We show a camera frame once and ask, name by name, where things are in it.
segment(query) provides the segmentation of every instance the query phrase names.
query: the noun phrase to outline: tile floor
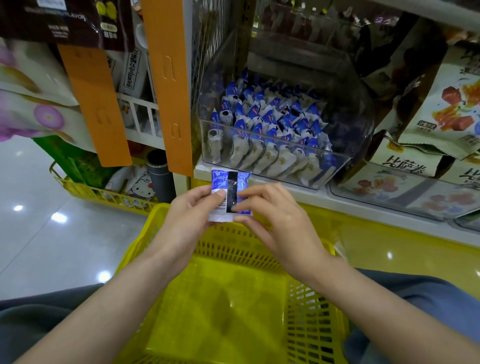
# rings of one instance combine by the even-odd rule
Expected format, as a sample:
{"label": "tile floor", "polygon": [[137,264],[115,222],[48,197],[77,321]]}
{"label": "tile floor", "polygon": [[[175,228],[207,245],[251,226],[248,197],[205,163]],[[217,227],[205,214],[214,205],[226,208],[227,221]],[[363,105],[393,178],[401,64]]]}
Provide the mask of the tile floor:
{"label": "tile floor", "polygon": [[146,217],[71,197],[32,140],[0,143],[0,300],[106,280]]}

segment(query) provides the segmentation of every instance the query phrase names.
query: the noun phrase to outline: basket bottom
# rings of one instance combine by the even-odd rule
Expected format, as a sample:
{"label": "basket bottom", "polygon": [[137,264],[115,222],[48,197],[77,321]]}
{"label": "basket bottom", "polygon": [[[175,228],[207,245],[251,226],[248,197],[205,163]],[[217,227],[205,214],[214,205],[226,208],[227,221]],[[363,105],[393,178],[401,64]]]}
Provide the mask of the basket bottom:
{"label": "basket bottom", "polygon": [[286,363],[288,282],[286,274],[194,256],[163,294],[144,363],[162,363],[157,355],[182,363]]}

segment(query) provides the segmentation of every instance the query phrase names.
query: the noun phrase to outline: tile grout line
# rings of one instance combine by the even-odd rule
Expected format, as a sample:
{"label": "tile grout line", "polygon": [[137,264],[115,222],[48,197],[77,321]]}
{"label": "tile grout line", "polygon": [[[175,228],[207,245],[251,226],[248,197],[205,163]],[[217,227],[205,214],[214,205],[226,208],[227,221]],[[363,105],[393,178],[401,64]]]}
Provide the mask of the tile grout line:
{"label": "tile grout line", "polygon": [[[60,205],[59,208],[57,208],[57,210],[55,212],[59,212],[60,209],[71,199],[73,198],[72,196],[68,196],[68,198],[65,200],[65,202],[63,204]],[[27,242],[27,244],[24,245],[24,247],[22,249],[20,249],[20,251],[12,258],[12,260],[6,265],[6,267],[4,269],[2,269],[2,271],[0,272],[0,275],[10,266],[10,264],[12,264],[12,262],[20,255],[20,253],[22,251],[24,251],[24,249],[27,247],[28,244],[30,244],[30,242],[37,236],[37,234],[50,222],[51,219],[48,219],[45,224],[42,225],[42,227],[40,229],[38,229],[38,231],[32,236],[32,238]]]}

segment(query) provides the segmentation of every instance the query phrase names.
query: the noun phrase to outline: orange strip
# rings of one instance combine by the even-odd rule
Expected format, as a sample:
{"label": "orange strip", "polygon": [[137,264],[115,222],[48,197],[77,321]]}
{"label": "orange strip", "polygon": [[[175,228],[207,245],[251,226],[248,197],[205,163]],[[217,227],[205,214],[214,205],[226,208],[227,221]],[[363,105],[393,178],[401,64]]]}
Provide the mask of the orange strip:
{"label": "orange strip", "polygon": [[100,163],[103,167],[132,165],[105,51],[58,47]]}
{"label": "orange strip", "polygon": [[193,177],[182,2],[142,0],[142,13],[168,169]]}

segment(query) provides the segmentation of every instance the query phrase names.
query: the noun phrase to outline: yellow shopping basket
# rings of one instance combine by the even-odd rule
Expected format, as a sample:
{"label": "yellow shopping basket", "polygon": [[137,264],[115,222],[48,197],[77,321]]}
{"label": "yellow shopping basket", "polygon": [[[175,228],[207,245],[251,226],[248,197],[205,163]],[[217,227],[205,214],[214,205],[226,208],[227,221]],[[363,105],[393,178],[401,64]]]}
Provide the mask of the yellow shopping basket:
{"label": "yellow shopping basket", "polygon": [[[153,209],[117,272],[152,241],[168,208]],[[325,247],[334,253],[330,243]],[[248,229],[220,224],[202,236],[116,362],[345,363],[346,325],[336,307],[290,277]]]}

